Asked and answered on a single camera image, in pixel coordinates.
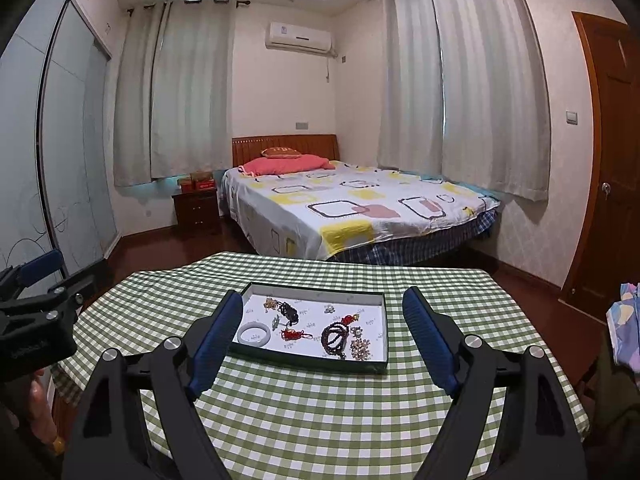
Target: table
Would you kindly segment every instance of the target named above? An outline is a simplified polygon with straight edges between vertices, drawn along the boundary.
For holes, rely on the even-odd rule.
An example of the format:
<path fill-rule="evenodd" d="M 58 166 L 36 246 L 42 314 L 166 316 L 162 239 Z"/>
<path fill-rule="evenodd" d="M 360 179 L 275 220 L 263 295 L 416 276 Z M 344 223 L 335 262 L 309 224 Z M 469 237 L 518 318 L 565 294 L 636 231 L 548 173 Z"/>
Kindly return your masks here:
<path fill-rule="evenodd" d="M 447 415 L 449 397 L 431 382 L 402 317 L 417 285 L 434 310 L 494 348 L 541 346 L 567 394 L 581 433 L 588 419 L 564 372 L 525 314 L 482 270 L 377 267 L 220 253 L 175 270 L 137 272 L 87 310 L 75 326 L 76 354 L 52 370 L 58 391 L 77 402 L 101 352 L 146 352 L 208 316 L 227 289 L 250 281 L 384 292 L 386 376 L 307 372 L 227 356 L 196 408 L 236 479 L 412 478 Z M 487 468 L 500 425 L 496 390 L 470 478 Z M 167 452 L 151 392 L 143 393 L 150 437 Z"/>

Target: wooden door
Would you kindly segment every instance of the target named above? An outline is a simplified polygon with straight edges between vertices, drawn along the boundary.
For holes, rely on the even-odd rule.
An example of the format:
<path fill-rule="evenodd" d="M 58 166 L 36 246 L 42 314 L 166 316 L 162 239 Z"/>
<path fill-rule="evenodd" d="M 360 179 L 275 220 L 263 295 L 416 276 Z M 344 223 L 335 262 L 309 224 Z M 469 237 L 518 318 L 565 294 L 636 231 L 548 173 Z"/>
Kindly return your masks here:
<path fill-rule="evenodd" d="M 600 319 L 640 282 L 640 41 L 623 23 L 574 13 L 590 73 L 591 193 L 568 299 Z"/>

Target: red pillow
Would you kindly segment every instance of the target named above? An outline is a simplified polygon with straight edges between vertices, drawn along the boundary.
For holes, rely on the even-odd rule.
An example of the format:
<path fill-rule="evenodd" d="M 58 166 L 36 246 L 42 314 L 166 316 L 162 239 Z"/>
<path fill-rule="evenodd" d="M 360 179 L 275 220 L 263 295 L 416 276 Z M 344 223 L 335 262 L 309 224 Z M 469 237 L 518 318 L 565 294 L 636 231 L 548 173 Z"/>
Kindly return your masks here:
<path fill-rule="evenodd" d="M 238 170 L 249 176 L 282 175 L 299 171 L 335 170 L 328 158 L 300 155 L 298 158 L 254 158 Z"/>

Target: wooden headboard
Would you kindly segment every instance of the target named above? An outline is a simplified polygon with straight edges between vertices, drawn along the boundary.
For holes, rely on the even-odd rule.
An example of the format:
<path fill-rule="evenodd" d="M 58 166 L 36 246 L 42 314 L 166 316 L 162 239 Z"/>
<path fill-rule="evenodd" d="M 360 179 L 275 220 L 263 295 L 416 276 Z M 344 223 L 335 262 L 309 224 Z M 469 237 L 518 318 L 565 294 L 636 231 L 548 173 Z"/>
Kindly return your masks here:
<path fill-rule="evenodd" d="M 257 137 L 235 137 L 231 140 L 234 150 L 234 167 L 258 158 L 262 150 L 284 146 L 324 156 L 329 160 L 340 160 L 338 139 L 335 134 L 269 135 Z"/>

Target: blue gripper pad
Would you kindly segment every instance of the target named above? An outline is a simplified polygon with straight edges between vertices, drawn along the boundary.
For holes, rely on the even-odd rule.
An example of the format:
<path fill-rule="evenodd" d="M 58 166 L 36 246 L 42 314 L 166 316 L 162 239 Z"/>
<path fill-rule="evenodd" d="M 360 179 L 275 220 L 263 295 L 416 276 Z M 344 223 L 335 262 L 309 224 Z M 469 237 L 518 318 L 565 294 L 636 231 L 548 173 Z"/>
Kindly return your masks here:
<path fill-rule="evenodd" d="M 242 320 L 243 309 L 242 296 L 237 292 L 227 294 L 223 303 L 218 305 L 216 312 L 220 312 L 193 357 L 193 377 L 188 389 L 195 399 L 216 380 L 226 351 Z"/>
<path fill-rule="evenodd" d="M 456 379 L 455 359 L 449 346 L 440 334 L 433 319 L 422 304 L 424 300 L 414 288 L 408 288 L 402 297 L 404 320 L 414 337 L 424 364 L 433 382 L 448 396 L 456 395 L 460 383 Z"/>
<path fill-rule="evenodd" d="M 63 264 L 62 253 L 57 249 L 53 249 L 21 266 L 17 281 L 22 286 L 31 286 L 60 270 Z"/>

